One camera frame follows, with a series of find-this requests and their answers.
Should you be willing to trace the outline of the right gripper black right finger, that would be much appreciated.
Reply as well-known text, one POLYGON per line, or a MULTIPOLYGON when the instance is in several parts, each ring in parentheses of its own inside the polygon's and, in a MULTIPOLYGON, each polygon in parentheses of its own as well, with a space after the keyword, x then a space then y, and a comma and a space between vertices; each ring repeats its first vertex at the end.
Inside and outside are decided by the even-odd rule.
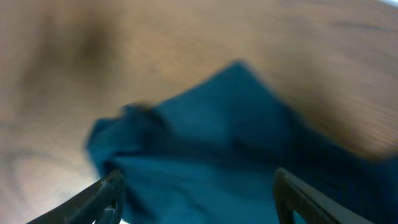
POLYGON ((275 172, 273 195, 280 224, 294 224, 294 213, 311 224, 373 224, 283 168, 275 172))

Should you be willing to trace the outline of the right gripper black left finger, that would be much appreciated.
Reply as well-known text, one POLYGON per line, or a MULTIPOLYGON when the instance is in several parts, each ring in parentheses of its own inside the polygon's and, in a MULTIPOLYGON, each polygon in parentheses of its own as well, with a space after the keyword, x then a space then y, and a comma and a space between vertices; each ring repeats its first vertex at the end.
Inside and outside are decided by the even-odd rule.
POLYGON ((114 170, 28 224, 119 224, 124 202, 125 178, 114 170))

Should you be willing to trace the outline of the dark navy shorts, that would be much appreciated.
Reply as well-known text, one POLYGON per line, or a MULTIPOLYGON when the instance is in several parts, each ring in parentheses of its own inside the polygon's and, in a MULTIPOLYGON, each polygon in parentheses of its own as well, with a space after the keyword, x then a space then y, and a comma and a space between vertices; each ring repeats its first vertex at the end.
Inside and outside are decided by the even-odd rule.
POLYGON ((284 167, 374 223, 397 222, 397 159, 360 159, 309 128, 242 62, 145 109, 100 119, 86 148, 126 178, 129 223, 277 223, 284 167))

